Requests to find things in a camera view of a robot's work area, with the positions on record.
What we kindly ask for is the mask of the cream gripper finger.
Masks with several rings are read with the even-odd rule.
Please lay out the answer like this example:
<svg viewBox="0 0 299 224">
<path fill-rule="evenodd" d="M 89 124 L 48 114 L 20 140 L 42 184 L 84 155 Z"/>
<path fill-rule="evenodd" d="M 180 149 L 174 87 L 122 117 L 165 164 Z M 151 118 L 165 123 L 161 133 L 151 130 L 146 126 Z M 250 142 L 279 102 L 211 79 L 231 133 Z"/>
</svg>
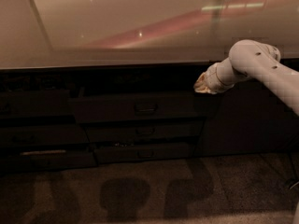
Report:
<svg viewBox="0 0 299 224">
<path fill-rule="evenodd" d="M 203 73 L 194 83 L 193 89 L 197 93 L 216 94 L 215 80 Z"/>
</svg>

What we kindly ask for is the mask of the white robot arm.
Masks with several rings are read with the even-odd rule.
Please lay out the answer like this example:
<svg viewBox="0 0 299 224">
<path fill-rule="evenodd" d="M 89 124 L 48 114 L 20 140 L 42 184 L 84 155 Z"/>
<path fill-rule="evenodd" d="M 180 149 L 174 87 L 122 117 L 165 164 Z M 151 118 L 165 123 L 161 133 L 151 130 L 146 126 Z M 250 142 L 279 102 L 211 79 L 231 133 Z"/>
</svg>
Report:
<svg viewBox="0 0 299 224">
<path fill-rule="evenodd" d="M 240 40 L 232 45 L 225 60 L 210 65 L 197 78 L 193 89 L 197 93 L 223 93 L 238 82 L 254 78 L 299 115 L 299 72 L 280 59 L 280 51 L 274 46 Z"/>
</svg>

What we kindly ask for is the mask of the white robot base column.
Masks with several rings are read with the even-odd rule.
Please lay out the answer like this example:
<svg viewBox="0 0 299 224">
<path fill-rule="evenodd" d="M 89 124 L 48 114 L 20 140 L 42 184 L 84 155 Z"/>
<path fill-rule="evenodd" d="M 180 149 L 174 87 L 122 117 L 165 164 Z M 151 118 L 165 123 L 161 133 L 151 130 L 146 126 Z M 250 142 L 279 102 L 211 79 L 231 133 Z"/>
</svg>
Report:
<svg viewBox="0 0 299 224">
<path fill-rule="evenodd" d="M 292 224 L 299 224 L 299 203 L 296 206 L 294 215 L 293 215 L 293 220 Z"/>
</svg>

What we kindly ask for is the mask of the white rounded gripper body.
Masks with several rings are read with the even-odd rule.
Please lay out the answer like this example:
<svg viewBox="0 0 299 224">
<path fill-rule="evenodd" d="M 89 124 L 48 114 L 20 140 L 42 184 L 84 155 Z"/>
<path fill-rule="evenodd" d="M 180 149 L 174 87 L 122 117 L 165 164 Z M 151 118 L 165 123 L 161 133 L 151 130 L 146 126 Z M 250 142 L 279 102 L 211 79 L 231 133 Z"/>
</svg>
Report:
<svg viewBox="0 0 299 224">
<path fill-rule="evenodd" d="M 230 90 L 234 84 L 224 84 L 218 76 L 219 63 L 208 67 L 203 76 L 204 93 L 217 94 Z"/>
</svg>

